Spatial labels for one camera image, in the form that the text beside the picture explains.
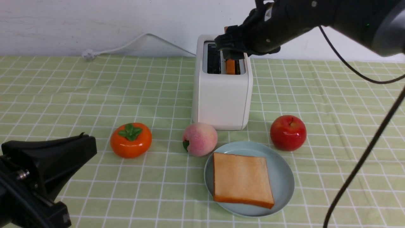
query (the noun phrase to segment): fake fruit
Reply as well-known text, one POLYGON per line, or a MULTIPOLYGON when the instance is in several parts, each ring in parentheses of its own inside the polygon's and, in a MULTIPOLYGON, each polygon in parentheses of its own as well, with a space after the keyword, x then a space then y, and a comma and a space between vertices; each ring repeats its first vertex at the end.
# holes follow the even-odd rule
POLYGON ((118 127, 110 138, 114 153, 122 158, 135 158, 145 153, 152 144, 152 133, 142 123, 128 123, 118 127))
POLYGON ((292 115, 280 116, 271 125, 270 138, 277 149, 295 151, 307 139, 307 129, 298 117, 292 115))
POLYGON ((196 157, 212 152, 217 145, 217 131, 205 123, 193 123, 183 133, 183 147, 196 157))

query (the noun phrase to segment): bread slice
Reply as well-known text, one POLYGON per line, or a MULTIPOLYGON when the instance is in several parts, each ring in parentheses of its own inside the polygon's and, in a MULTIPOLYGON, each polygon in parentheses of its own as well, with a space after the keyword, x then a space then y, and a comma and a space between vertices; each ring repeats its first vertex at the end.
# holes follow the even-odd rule
POLYGON ((228 59, 225 61, 226 74, 236 74, 235 64, 236 64, 235 60, 233 60, 233 59, 228 59))
POLYGON ((266 158, 215 152, 213 166, 214 201, 274 206, 266 158))

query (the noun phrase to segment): green checkered tablecloth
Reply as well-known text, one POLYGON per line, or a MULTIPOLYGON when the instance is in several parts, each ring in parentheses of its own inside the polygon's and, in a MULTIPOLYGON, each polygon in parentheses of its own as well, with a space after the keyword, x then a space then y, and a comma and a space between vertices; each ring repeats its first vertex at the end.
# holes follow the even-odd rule
MULTIPOLYGON (((405 64, 351 62, 366 76, 392 79, 405 64)), ((98 154, 57 200, 80 228, 320 228, 327 208, 404 82, 374 85, 340 62, 252 59, 254 87, 243 131, 218 131, 218 146, 250 140, 271 146, 269 126, 300 117, 308 140, 290 164, 296 189, 280 213, 233 216, 204 186, 206 157, 189 156, 194 58, 0 57, 0 141, 51 140, 85 132, 98 154), (111 152, 109 136, 142 122, 154 137, 137 159, 111 152)), ((401 108, 333 213, 330 227, 405 225, 405 112, 401 108)))

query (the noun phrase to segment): white wall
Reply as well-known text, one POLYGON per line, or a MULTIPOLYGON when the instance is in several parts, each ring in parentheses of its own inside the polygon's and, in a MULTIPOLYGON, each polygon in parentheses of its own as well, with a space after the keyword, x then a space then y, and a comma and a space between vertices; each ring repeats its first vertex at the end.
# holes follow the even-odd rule
MULTIPOLYGON (((200 34, 222 33, 225 26, 240 24, 254 7, 254 0, 1 0, 0 55, 77 56, 87 48, 118 47, 143 32, 195 52, 200 34)), ((405 62, 404 55, 382 58, 331 29, 325 31, 348 60, 405 62)), ((125 54, 187 55, 153 37, 138 40, 125 54)), ((317 28, 266 57, 337 59, 317 28)))

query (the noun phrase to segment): plate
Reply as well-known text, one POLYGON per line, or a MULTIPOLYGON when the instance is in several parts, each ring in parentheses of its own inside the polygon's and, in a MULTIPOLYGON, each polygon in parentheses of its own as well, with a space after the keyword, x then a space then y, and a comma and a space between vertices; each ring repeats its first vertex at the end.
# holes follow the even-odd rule
MULTIPOLYGON (((271 148, 255 142, 231 142, 219 147, 214 152, 265 157, 271 191, 273 192, 274 206, 272 209, 247 204, 217 202, 225 210, 242 217, 264 217, 282 210, 290 202, 295 190, 294 175, 284 158, 271 148)), ((211 196, 214 194, 212 156, 211 154, 208 157, 204 168, 205 186, 211 196)))

